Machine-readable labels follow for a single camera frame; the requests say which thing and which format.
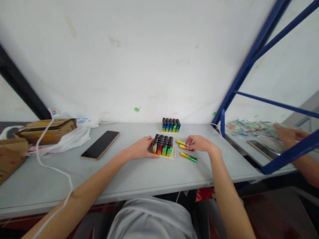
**white lighter tray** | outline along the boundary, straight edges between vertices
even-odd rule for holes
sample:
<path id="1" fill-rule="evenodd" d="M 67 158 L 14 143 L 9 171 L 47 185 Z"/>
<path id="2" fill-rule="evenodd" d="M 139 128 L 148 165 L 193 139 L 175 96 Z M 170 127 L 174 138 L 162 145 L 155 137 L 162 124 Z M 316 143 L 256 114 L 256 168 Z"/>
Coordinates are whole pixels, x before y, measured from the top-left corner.
<path id="1" fill-rule="evenodd" d="M 173 145 L 172 154 L 170 155 L 170 157 L 162 156 L 162 155 L 160 155 L 160 157 L 161 158 L 176 159 L 176 147 Z"/>

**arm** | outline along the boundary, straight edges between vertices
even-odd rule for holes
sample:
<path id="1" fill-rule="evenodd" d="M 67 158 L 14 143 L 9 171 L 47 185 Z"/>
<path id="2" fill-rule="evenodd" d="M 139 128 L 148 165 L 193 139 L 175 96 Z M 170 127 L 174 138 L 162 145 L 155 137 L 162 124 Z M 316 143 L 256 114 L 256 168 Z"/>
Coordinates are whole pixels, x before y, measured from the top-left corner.
<path id="1" fill-rule="evenodd" d="M 72 192 L 65 208 L 52 218 L 37 238 L 66 238 L 89 211 L 108 183 L 128 161 L 146 157 L 158 158 L 158 155 L 147 151 L 152 142 L 151 136 L 144 137 L 129 148 L 120 151 L 109 163 Z M 63 206 L 63 203 L 64 200 L 45 215 L 22 239 L 33 238 L 47 219 Z"/>
<path id="2" fill-rule="evenodd" d="M 278 138 L 283 142 L 286 149 L 290 149 L 297 144 L 295 140 L 301 141 L 309 134 L 301 130 L 288 129 L 279 125 L 274 125 L 277 129 Z M 307 182 L 319 188 L 319 163 L 309 155 L 304 155 L 292 162 Z"/>
<path id="3" fill-rule="evenodd" d="M 208 152 L 214 176 L 216 201 L 223 219 L 228 238 L 256 238 L 245 208 L 225 166 L 221 150 L 200 135 L 189 136 L 186 140 L 194 144 L 187 149 Z"/>

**white wall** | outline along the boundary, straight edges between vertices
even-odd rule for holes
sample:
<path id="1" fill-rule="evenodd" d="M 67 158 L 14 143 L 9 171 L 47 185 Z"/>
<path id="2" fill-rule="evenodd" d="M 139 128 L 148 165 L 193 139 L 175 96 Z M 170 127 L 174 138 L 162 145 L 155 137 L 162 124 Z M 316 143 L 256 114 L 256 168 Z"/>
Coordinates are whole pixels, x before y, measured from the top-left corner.
<path id="1" fill-rule="evenodd" d="M 312 0 L 293 0 L 270 39 Z M 240 91 L 300 107 L 319 89 L 319 9 L 301 22 L 253 66 Z M 282 122 L 293 111 L 236 96 L 226 111 L 234 119 Z"/>
<path id="2" fill-rule="evenodd" d="M 209 122 L 274 2 L 3 0 L 0 42 L 48 107 Z"/>
<path id="3" fill-rule="evenodd" d="M 30 110 L 20 96 L 0 75 L 0 121 L 24 121 L 38 120 L 38 117 Z"/>

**cardboard box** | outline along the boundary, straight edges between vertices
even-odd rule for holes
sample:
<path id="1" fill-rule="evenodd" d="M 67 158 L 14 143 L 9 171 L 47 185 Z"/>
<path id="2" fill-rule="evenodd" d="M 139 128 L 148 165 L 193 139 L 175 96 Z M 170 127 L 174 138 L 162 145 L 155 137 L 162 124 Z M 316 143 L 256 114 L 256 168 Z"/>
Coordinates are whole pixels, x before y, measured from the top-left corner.
<path id="1" fill-rule="evenodd" d="M 0 185 L 24 162 L 25 157 L 6 147 L 0 148 Z"/>
<path id="2" fill-rule="evenodd" d="M 29 143 L 24 138 L 5 139 L 0 140 L 0 148 L 2 147 L 6 147 L 18 153 L 21 157 L 25 157 L 28 152 Z"/>
<path id="3" fill-rule="evenodd" d="M 14 136 L 25 138 L 29 143 L 36 144 L 50 122 L 51 120 L 48 119 L 29 123 L 21 128 L 21 131 L 16 132 Z M 70 133 L 75 128 L 76 119 L 55 119 L 40 144 L 58 143 L 63 135 Z"/>

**black pole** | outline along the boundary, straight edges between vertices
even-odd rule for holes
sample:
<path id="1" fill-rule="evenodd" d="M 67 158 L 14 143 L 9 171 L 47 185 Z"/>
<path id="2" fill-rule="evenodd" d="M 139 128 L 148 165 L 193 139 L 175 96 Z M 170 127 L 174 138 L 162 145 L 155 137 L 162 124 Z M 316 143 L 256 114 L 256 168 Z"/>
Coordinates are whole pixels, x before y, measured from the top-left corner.
<path id="1" fill-rule="evenodd" d="M 51 119 L 50 112 L 0 44 L 0 74 L 40 120 Z"/>

